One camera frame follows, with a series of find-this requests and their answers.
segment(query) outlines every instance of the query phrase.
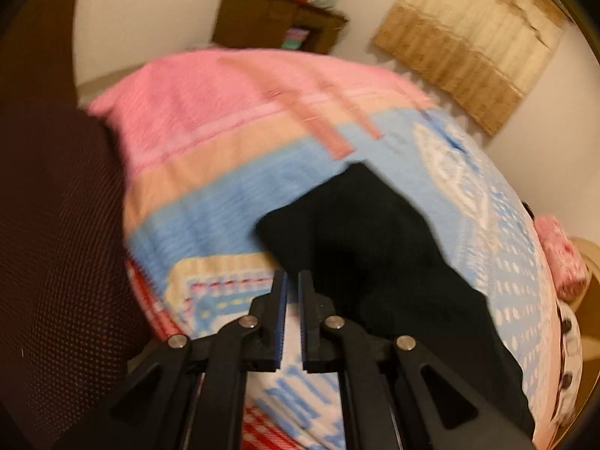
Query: metal screw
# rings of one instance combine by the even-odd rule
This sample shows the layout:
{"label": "metal screw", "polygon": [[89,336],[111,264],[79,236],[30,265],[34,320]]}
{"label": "metal screw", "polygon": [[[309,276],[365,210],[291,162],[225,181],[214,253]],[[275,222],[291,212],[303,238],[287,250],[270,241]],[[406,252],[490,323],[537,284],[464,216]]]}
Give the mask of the metal screw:
{"label": "metal screw", "polygon": [[183,348],[187,345],[187,336],[181,335],[181,333],[169,336],[169,341],[167,343],[171,348]]}
{"label": "metal screw", "polygon": [[409,335],[402,335],[396,338],[396,345],[400,350],[410,351],[416,347],[416,340]]}
{"label": "metal screw", "polygon": [[259,319],[256,316],[252,316],[251,314],[247,314],[246,316],[242,316],[239,319],[239,324],[244,328],[254,328],[259,324]]}
{"label": "metal screw", "polygon": [[346,320],[341,316],[328,316],[325,318],[325,325],[334,330],[339,330],[346,324]]}

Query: pink pillow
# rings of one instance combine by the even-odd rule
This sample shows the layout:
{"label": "pink pillow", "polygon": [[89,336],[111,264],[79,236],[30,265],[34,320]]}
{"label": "pink pillow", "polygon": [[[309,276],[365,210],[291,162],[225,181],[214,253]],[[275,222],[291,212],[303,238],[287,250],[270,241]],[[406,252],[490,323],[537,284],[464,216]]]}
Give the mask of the pink pillow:
{"label": "pink pillow", "polygon": [[537,216],[533,226],[548,260],[557,296],[563,301],[573,301],[586,287],[587,267],[583,257],[554,216]]}

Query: mattress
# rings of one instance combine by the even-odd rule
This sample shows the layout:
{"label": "mattress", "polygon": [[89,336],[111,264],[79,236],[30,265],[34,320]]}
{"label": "mattress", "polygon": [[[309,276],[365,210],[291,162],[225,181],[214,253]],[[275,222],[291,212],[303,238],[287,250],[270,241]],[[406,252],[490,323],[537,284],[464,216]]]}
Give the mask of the mattress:
{"label": "mattress", "polygon": [[[270,289],[276,265],[256,221],[367,161],[487,296],[523,369],[534,442],[547,446],[560,327],[532,221],[485,153],[410,81],[304,52],[205,49],[147,64],[89,112],[121,138],[129,253],[157,311],[191,337],[216,332]],[[249,404],[304,448],[342,449],[337,379],[302,372],[293,304],[288,318],[282,368],[250,375]]]}

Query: brown mesh chair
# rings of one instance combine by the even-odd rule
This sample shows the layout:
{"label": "brown mesh chair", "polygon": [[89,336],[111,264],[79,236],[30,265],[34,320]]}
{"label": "brown mesh chair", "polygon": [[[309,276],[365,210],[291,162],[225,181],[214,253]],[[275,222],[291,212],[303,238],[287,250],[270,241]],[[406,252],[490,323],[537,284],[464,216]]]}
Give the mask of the brown mesh chair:
{"label": "brown mesh chair", "polygon": [[74,109],[0,111],[0,126],[0,448],[46,450],[150,332],[124,266],[112,133]]}

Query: bed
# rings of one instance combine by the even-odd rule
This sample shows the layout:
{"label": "bed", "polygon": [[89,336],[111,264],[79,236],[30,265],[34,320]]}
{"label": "bed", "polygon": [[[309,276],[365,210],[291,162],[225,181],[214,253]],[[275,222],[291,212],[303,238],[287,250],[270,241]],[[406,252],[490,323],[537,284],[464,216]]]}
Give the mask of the bed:
{"label": "bed", "polygon": [[[321,55],[205,49],[147,64],[89,112],[121,138],[131,278],[159,336],[205,336],[245,314],[277,267],[254,236],[257,220],[367,161],[487,296],[523,369],[533,441],[548,447],[560,323],[532,221],[485,153],[410,81]],[[290,448],[343,449],[337,381],[302,373],[290,303],[282,368],[250,374],[247,423],[274,427]],[[260,448],[259,433],[244,425],[246,448]]]}

